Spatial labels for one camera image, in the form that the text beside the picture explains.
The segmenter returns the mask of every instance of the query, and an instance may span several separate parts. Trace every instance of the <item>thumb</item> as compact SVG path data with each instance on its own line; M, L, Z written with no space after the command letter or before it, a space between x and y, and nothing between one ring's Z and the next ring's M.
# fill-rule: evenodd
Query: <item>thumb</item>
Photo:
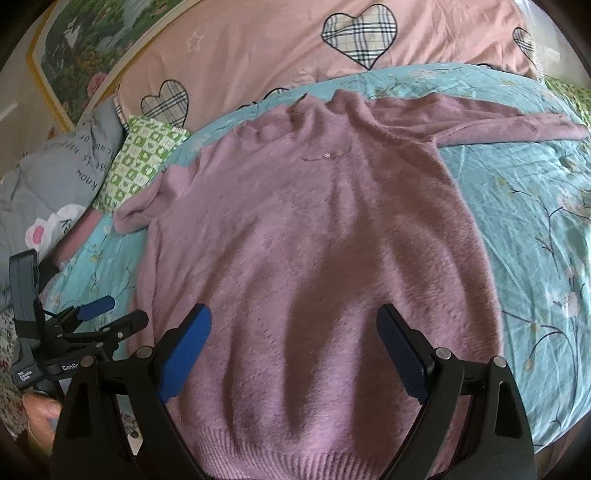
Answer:
M57 400L36 393L26 393L22 404L30 420L56 419L60 416L61 405Z

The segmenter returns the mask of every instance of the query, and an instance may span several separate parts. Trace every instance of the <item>white wall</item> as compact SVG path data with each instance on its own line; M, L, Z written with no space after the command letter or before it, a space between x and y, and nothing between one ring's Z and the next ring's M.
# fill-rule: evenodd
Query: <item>white wall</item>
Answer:
M59 128L27 66L27 50L40 22L33 23L0 71L0 177L25 151L43 143L54 123Z
M591 88L591 79L583 68L573 47L551 18L531 0L515 0L528 22L544 73L564 82Z

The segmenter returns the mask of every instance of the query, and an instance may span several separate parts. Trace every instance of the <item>green patterned pillow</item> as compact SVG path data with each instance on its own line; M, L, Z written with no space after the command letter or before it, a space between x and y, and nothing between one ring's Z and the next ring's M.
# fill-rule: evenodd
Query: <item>green patterned pillow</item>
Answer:
M93 204L101 212L113 214L150 183L172 151L190 135L184 128L143 116L130 117L128 125L129 135Z
M591 128L591 90L571 85L562 80L546 77L546 85L561 97L577 113L581 120Z

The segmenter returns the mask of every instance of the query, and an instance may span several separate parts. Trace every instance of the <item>white star outline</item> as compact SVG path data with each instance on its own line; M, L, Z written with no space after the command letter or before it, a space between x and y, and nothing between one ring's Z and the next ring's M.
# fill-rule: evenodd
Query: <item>white star outline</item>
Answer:
M197 31L194 31L193 34L187 39L187 47L189 49L189 53L192 51L201 50L202 40L203 35L197 35Z

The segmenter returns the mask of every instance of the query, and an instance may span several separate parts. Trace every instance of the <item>painting frame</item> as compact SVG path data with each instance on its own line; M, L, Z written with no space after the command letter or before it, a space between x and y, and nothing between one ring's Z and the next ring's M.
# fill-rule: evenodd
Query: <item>painting frame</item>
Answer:
M170 27L174 20L189 8L195 6L202 0L181 0L177 5L165 12L164 15L153 25L149 26L149 28L142 33L140 38L137 39L137 41L135 41L112 66L110 71L106 74L106 77L102 79L100 86L96 89L92 97L88 99L88 103L84 107L80 117L74 117L74 119L67 111L67 105L64 106L66 102L63 102L63 99L58 98L58 95L54 91L51 82L48 80L42 65L43 55L46 53L48 33L60 13L71 1L72 0L56 0L51 4L46 10L27 51L27 64L35 84L41 92L46 104L53 114L55 114L56 121L64 132L74 130L76 124L79 123L97 103L109 95L113 95L125 72L135 63L137 58L150 46L159 34L166 28Z

